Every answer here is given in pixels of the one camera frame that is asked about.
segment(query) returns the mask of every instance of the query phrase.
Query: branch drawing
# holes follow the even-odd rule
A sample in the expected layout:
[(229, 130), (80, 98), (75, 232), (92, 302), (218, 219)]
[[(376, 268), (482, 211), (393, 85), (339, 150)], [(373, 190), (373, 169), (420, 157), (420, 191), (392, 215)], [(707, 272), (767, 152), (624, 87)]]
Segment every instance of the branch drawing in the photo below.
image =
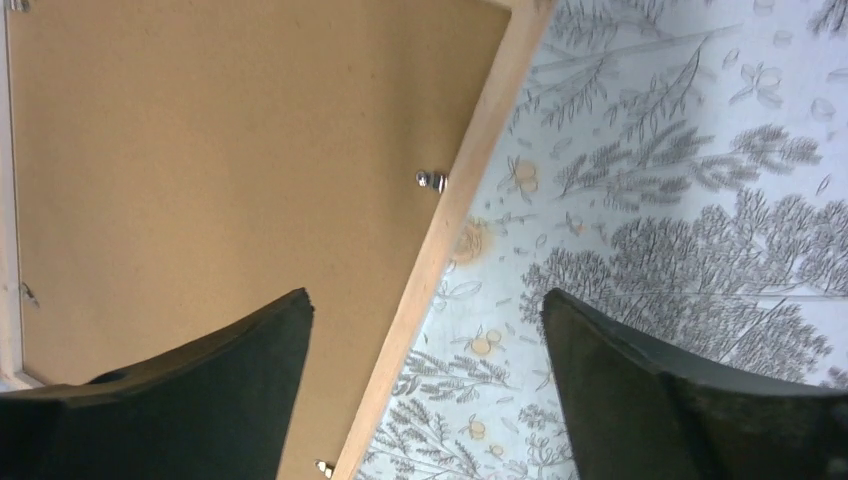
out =
[(848, 300), (848, 203), (799, 195), (768, 204), (742, 189), (734, 212), (694, 221), (643, 217), (611, 236), (609, 257), (554, 249), (522, 280), (522, 321), (537, 326), (552, 288), (706, 358), (802, 382), (832, 347), (802, 304)]
[(624, 112), (625, 119), (622, 137), (627, 140), (638, 136), (643, 140), (648, 130), (656, 134), (660, 120), (671, 120), (675, 114), (686, 113), (687, 100), (694, 99), (698, 104), (703, 103), (703, 94), (695, 86), (695, 79), (710, 78), (701, 66), (701, 49), (706, 39), (698, 45), (689, 61), (682, 68), (671, 68), (666, 72), (654, 74), (650, 85), (645, 91), (624, 89), (619, 94), (619, 101), (609, 106), (604, 117), (613, 126), (619, 113)]
[(657, 0), (611, 0), (609, 6), (593, 2), (587, 9), (582, 0), (569, 0), (557, 8), (550, 29), (567, 47), (586, 46), (590, 50), (606, 49), (621, 30), (668, 38), (657, 26), (664, 7)]
[(637, 212), (642, 205), (674, 205), (693, 183), (710, 191), (738, 190), (763, 172), (788, 175), (799, 165), (817, 165), (818, 143), (791, 138), (783, 127), (763, 125), (744, 131), (723, 153), (700, 153), (713, 136), (698, 135), (697, 127), (680, 120), (662, 128), (637, 149), (612, 142), (591, 154), (577, 156), (562, 168), (554, 182), (562, 188), (557, 199), (587, 192), (604, 192), (604, 206)]
[(388, 457), (396, 473), (393, 478), (484, 480), (480, 462), (462, 442), (451, 442), (451, 434), (442, 414), (417, 399), (399, 401), (377, 428), (363, 470), (377, 457)]
[[(525, 439), (527, 454), (530, 458), (526, 462), (512, 460), (507, 463), (506, 469), (514, 474), (510, 478), (516, 480), (561, 478), (554, 475), (567, 471), (569, 468), (563, 468), (563, 466), (571, 464), (572, 474), (569, 478), (576, 479), (571, 444), (565, 435), (565, 422), (561, 415), (531, 404), (521, 409), (518, 421), (533, 430), (533, 433)], [(558, 467), (555, 473), (549, 470), (552, 467)]]
[(741, 29), (742, 24), (740, 23), (727, 27), (714, 28), (712, 30), (707, 30), (704, 32), (682, 35), (679, 37), (672, 37), (665, 40), (657, 40), (653, 42), (617, 48), (606, 52), (593, 53), (584, 56), (576, 56), (571, 55), (567, 52), (562, 52), (560, 55), (562, 60), (548, 62), (542, 65), (536, 65), (530, 69), (530, 73), (536, 75), (538, 73), (559, 71), (565, 68), (594, 63), (598, 60), (601, 60), (602, 58), (620, 58), (639, 53), (656, 52), (660, 50), (666, 50), (671, 47), (688, 45), (693, 42), (703, 44), (705, 40), (709, 41), (719, 37), (723, 37), (725, 35), (735, 35), (736, 33), (739, 33)]
[(454, 355), (447, 362), (419, 350), (411, 350), (398, 376), (392, 395), (412, 395), (416, 390), (433, 401), (468, 403), (480, 398), (479, 388), (516, 390), (509, 385), (509, 372), (486, 359)]
[[(625, 10), (631, 12), (641, 11), (646, 16), (646, 19), (653, 18), (654, 20), (652, 21), (654, 23), (662, 13), (661, 3), (656, 0), (613, 0), (613, 2), (619, 6), (618, 10), (615, 10), (615, 12), (618, 12), (616, 15), (619, 16), (616, 18), (628, 18), (628, 24), (633, 23), (633, 14), (624, 15), (621, 13)], [(612, 28), (610, 27), (610, 22), (615, 23), (618, 20), (604, 20), (605, 17), (600, 13), (601, 11), (613, 12), (613, 10), (598, 10), (599, 7), (593, 8), (592, 11), (587, 12), (582, 7), (582, 3), (578, 4), (577, 7), (571, 6), (570, 3), (560, 7), (558, 10), (560, 22), (557, 23), (555, 21), (552, 26), (554, 36), (560, 35), (557, 33), (559, 31), (561, 32), (561, 36), (567, 36), (569, 39), (573, 38), (573, 40), (569, 40), (572, 43), (596, 42), (599, 37), (597, 32), (592, 33), (594, 32), (593, 29), (601, 27)], [(528, 86), (523, 89), (522, 93), (526, 96), (526, 99), (515, 106), (508, 131), (512, 133), (514, 127), (524, 115), (536, 113), (542, 109), (542, 102), (548, 97), (556, 96), (558, 100), (554, 102), (552, 107), (544, 107), (543, 126), (553, 126), (556, 124), (557, 128), (562, 129), (566, 120), (571, 122), (580, 113), (591, 113), (594, 103), (597, 102), (598, 98), (606, 100), (608, 97), (608, 91), (604, 85), (604, 81), (618, 78), (618, 58), (633, 54), (660, 51), (686, 45), (693, 41), (698, 41), (703, 46), (704, 42), (710, 39), (736, 33), (740, 26), (733, 25), (680, 37), (669, 37), (667, 34), (655, 29), (656, 36), (661, 37), (660, 40), (584, 56), (573, 55), (550, 43), (543, 44), (543, 49), (554, 53), (562, 58), (562, 60), (538, 65), (530, 69), (530, 76), (527, 80)], [(543, 83), (538, 80), (538, 74), (540, 73), (571, 68), (576, 68), (576, 70), (567, 76), (557, 75), (557, 80), (552, 83)], [(699, 71), (702, 76), (706, 74), (703, 68)], [(694, 92), (693, 87), (690, 87), (689, 91)]]
[(831, 37), (848, 34), (848, 0), (824, 0), (818, 12), (807, 22), (807, 30), (813, 35), (830, 32)]

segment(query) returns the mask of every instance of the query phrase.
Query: wall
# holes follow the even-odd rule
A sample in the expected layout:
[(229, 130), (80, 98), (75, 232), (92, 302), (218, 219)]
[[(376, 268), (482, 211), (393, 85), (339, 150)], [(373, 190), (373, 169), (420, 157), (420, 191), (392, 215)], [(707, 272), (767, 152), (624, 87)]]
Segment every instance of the wall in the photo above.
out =
[(358, 478), (576, 478), (555, 287), (848, 388), (846, 6), (561, 0)]

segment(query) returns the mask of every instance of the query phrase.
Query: tree drawing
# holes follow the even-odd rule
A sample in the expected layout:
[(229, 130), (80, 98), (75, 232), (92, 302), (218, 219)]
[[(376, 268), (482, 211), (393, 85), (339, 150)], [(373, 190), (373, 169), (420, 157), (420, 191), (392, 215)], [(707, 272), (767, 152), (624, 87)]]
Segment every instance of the tree drawing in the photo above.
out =
[(807, 29), (816, 36), (830, 32), (832, 37), (844, 37), (848, 34), (848, 0), (824, 0), (807, 22)]
[(735, 212), (712, 205), (691, 222), (638, 218), (610, 244), (608, 258), (556, 248), (532, 264), (522, 322), (541, 335), (540, 302), (561, 288), (656, 338), (774, 378), (803, 382), (832, 350), (801, 307), (848, 298), (844, 201), (816, 208), (787, 195), (768, 205), (762, 191), (742, 189)]
[[(387, 457), (396, 480), (412, 478), (456, 478), (484, 480), (480, 462), (459, 440), (440, 413), (431, 412), (420, 400), (400, 401), (389, 409), (377, 428), (374, 441), (363, 458), (363, 466)], [(370, 480), (362, 473), (362, 480)]]

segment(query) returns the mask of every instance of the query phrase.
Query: leaf drawing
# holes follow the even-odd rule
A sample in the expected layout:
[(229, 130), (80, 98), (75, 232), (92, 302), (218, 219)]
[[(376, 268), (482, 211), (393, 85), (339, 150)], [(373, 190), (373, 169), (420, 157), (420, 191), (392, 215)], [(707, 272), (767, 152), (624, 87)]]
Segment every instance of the leaf drawing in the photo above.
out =
[(483, 283), (477, 281), (464, 282), (449, 288), (448, 282), (442, 280), (433, 298), (433, 308), (439, 312), (444, 311), (449, 300), (468, 300), (476, 295), (481, 288), (483, 288)]
[(827, 83), (848, 83), (848, 68), (839, 68), (828, 73)]
[(606, 208), (637, 212), (642, 205), (675, 205), (693, 183), (710, 191), (738, 190), (762, 173), (787, 175), (821, 160), (818, 143), (791, 138), (783, 127), (764, 125), (740, 133), (722, 153), (701, 154), (713, 136), (698, 135), (686, 121), (660, 129), (638, 149), (616, 141), (577, 156), (554, 178), (557, 199), (604, 193)]
[(807, 30), (819, 36), (829, 32), (831, 37), (848, 34), (848, 0), (824, 0), (822, 7), (807, 22)]
[(483, 287), (482, 282), (465, 282), (460, 283), (459, 285), (453, 287), (450, 293), (447, 294), (447, 298), (453, 298), (457, 300), (465, 300), (477, 292), (480, 291), (480, 288)]
[(835, 114), (836, 108), (826, 98), (816, 98), (810, 105), (810, 115), (817, 122), (829, 122)]
[(739, 49), (734, 48), (731, 51), (727, 52), (727, 55), (724, 57), (724, 61), (721, 62), (721, 68), (727, 70), (729, 68), (733, 68), (736, 65), (736, 62), (739, 60)]
[(695, 80), (699, 75), (711, 77), (700, 70), (703, 45), (701, 42), (681, 68), (655, 74), (646, 91), (622, 90), (619, 101), (610, 105), (604, 113), (610, 126), (615, 124), (620, 112), (624, 112), (622, 137), (631, 140), (636, 136), (643, 140), (646, 135), (657, 133), (660, 120), (671, 120), (676, 114), (686, 113), (689, 100), (702, 103), (704, 99), (695, 87)]
[(765, 17), (774, 13), (775, 0), (754, 0), (754, 14)]
[(821, 183), (819, 183), (819, 188), (816, 189), (816, 196), (818, 197), (819, 195), (824, 193), (824, 191), (827, 190), (827, 187), (829, 185), (830, 185), (830, 174), (826, 175), (822, 179)]
[(777, 48), (786, 48), (792, 45), (792, 32), (786, 30), (778, 30), (774, 33), (772, 44)]
[(609, 257), (555, 248), (532, 264), (522, 321), (541, 331), (541, 299), (562, 288), (654, 337), (774, 378), (803, 382), (832, 350), (801, 306), (848, 299), (845, 201), (815, 207), (787, 195), (769, 204), (742, 189), (732, 212), (711, 205), (693, 221), (638, 218), (610, 244)]
[(727, 102), (729, 105), (734, 105), (751, 97), (756, 97), (757, 101), (764, 107), (777, 109), (783, 105), (783, 99), (776, 93), (780, 88), (780, 82), (783, 80), (783, 71), (779, 68), (764, 68), (763, 62), (760, 62), (756, 67), (753, 65), (742, 65), (740, 70), (742, 80), (745, 86), (736, 92)]
[(518, 427), (516, 427), (515, 424), (512, 423), (508, 418), (501, 417), (501, 423), (503, 423), (504, 427), (506, 427), (507, 430), (511, 431), (512, 433), (515, 433), (515, 434), (520, 433), (519, 430), (518, 430)]

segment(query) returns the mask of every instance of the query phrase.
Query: fern drawing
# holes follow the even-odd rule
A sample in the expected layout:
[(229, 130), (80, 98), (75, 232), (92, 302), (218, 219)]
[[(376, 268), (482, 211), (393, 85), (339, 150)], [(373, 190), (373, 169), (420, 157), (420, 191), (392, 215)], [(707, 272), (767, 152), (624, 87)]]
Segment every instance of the fern drawing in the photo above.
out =
[(620, 141), (577, 156), (554, 182), (557, 197), (603, 192), (604, 206), (637, 212), (642, 205), (675, 205), (692, 184), (710, 191), (739, 190), (763, 172), (788, 175), (799, 165), (817, 165), (818, 143), (790, 137), (783, 127), (764, 125), (744, 131), (723, 153), (701, 154), (713, 136), (698, 135), (685, 120), (660, 129), (638, 148)]
[(420, 390), (432, 401), (468, 403), (480, 398), (479, 389), (483, 387), (515, 390), (507, 383), (508, 379), (505, 368), (485, 359), (455, 355), (453, 361), (447, 362), (411, 350), (392, 395), (412, 395)]

